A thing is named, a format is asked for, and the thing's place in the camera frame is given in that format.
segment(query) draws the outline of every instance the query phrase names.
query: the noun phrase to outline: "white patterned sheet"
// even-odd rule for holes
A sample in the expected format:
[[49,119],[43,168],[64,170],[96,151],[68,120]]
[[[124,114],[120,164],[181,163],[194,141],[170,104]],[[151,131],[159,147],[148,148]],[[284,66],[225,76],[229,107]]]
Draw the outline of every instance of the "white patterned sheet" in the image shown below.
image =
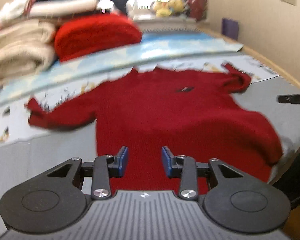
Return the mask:
[[112,69],[158,62],[176,57],[237,52],[241,48],[242,44],[230,44],[223,39],[183,39],[151,41],[108,49],[64,63],[56,62],[48,71],[9,83],[0,91],[0,105],[25,97],[30,93],[41,91],[44,88]]
[[[135,68],[141,73],[152,71],[157,65],[161,68],[174,71],[193,69],[207,72],[227,72],[226,69],[221,67],[223,62],[231,62],[238,69],[249,73],[252,76],[252,83],[278,76],[277,73],[247,55],[185,57],[139,65]],[[82,78],[80,80],[67,82],[66,84],[43,89],[40,92],[34,93],[34,97],[45,110],[50,111],[62,102],[87,92],[102,82],[116,80],[125,76],[131,71],[131,69],[132,67],[116,69],[109,72],[99,73],[91,77]],[[9,130],[8,139],[3,143],[0,142],[0,146],[10,144],[18,140],[28,140],[29,138],[39,137],[49,133],[49,130],[30,127],[28,125],[28,117],[30,113],[25,109],[24,104],[28,102],[29,98],[30,96],[26,96],[0,106],[0,138],[2,138],[6,129]],[[10,114],[4,114],[4,112],[8,109],[10,110]]]

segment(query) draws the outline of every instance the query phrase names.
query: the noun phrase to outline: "metal screw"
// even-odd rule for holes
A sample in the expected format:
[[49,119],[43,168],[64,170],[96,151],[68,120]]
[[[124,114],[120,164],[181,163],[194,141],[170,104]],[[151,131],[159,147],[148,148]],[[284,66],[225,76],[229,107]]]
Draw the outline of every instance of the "metal screw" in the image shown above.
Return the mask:
[[181,196],[186,197],[186,198],[191,198],[197,195],[197,193],[193,189],[185,189],[181,191]]
[[109,191],[104,189],[104,188],[98,188],[96,190],[93,191],[93,194],[96,197],[106,197],[109,195]]

